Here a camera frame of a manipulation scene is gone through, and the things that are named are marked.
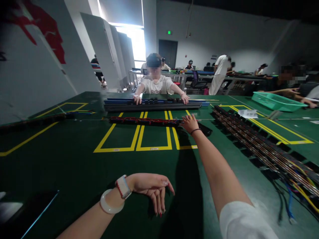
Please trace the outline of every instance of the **door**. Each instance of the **door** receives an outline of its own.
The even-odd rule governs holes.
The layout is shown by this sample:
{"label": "door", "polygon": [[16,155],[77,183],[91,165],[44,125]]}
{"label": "door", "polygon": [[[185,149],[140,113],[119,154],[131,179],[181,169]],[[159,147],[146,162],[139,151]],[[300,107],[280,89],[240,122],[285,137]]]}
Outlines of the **door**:
{"label": "door", "polygon": [[159,40],[159,54],[165,57],[166,64],[172,69],[176,64],[177,44],[177,41]]}

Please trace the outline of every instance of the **black bracelet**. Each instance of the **black bracelet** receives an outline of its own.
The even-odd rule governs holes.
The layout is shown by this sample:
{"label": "black bracelet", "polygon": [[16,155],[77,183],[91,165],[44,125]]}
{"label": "black bracelet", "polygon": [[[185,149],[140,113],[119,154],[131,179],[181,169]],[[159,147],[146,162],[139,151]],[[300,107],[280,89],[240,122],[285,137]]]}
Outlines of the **black bracelet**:
{"label": "black bracelet", "polygon": [[194,129],[191,133],[190,133],[190,135],[192,135],[193,134],[193,132],[194,131],[196,131],[196,130],[200,130],[200,131],[202,131],[200,128],[198,128],[198,129]]}

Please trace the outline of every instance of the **green workbench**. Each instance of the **green workbench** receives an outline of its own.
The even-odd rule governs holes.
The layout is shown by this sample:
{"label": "green workbench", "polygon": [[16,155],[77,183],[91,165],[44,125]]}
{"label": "green workbench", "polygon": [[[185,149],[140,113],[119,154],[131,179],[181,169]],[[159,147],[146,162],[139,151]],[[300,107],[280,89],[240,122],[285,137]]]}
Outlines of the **green workbench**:
{"label": "green workbench", "polygon": [[[109,98],[131,98],[128,93],[107,93]],[[168,95],[143,98],[164,99]],[[319,164],[319,110],[283,113],[278,121],[265,119],[271,110],[242,96],[190,95],[192,99],[214,99],[225,109],[257,109],[255,124],[293,150]],[[167,193],[166,213],[152,213],[151,201],[134,194],[114,217],[102,238],[221,238],[212,196],[195,142],[185,131],[165,127],[114,125],[101,120],[106,113],[97,92],[84,92],[59,104],[64,111],[91,110],[94,115],[76,115],[54,125],[39,126],[0,136],[0,191],[7,201],[24,201],[32,194],[59,190],[59,194],[25,238],[55,238],[75,221],[123,174],[137,172],[166,175],[176,195]],[[60,112],[53,106],[35,116]],[[213,130],[209,140],[219,149],[246,193],[279,238],[317,238],[319,222],[297,199],[292,211],[298,222],[290,225],[285,208],[278,224],[280,199],[271,182],[212,123],[212,107],[191,110]],[[186,111],[148,112],[148,118],[181,118]],[[118,116],[109,113],[107,116]],[[124,113],[123,117],[141,113]],[[288,200],[285,188],[281,189]]]}

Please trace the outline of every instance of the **white bangle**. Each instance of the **white bangle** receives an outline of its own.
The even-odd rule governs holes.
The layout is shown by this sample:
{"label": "white bangle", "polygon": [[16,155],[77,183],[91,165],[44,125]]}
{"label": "white bangle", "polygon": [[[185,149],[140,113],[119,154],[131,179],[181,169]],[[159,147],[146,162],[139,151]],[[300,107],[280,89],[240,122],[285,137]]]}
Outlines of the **white bangle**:
{"label": "white bangle", "polygon": [[101,200],[100,200],[100,205],[101,205],[101,208],[103,209],[103,211],[105,211],[106,213],[108,213],[108,214],[116,214],[116,213],[120,212],[123,209],[124,203],[120,207],[111,208],[105,201],[105,196],[111,191],[112,191],[112,189],[109,189],[109,190],[106,190],[102,194]]}

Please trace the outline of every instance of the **hand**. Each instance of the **hand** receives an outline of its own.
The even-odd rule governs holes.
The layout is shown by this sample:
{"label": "hand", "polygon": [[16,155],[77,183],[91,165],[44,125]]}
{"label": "hand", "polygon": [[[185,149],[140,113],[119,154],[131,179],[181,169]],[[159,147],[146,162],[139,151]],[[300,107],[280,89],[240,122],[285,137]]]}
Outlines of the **hand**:
{"label": "hand", "polygon": [[188,133],[191,133],[194,129],[198,129],[199,128],[197,120],[196,120],[194,114],[192,114],[191,116],[187,115],[187,116],[183,117],[183,122],[184,122],[184,124],[181,124],[181,126]]}
{"label": "hand", "polygon": [[190,99],[186,94],[182,94],[182,95],[180,96],[180,98],[181,98],[181,100],[183,101],[183,103],[184,103],[185,105],[188,104],[188,99]]}
{"label": "hand", "polygon": [[300,102],[304,104],[308,104],[309,108],[312,108],[312,109],[317,107],[317,104],[312,103],[310,100],[307,100],[305,98],[303,98]]}
{"label": "hand", "polygon": [[142,98],[139,95],[133,95],[134,103],[141,104],[142,103]]}
{"label": "hand", "polygon": [[157,214],[164,213],[165,210],[165,187],[175,195],[174,188],[169,179],[164,175],[137,173],[126,178],[129,188],[132,192],[145,194],[151,198],[154,205],[154,211]]}
{"label": "hand", "polygon": [[300,94],[299,92],[297,92],[297,90],[299,90],[299,88],[288,88],[288,89],[283,89],[281,90],[281,92],[283,93],[291,93],[291,94]]}

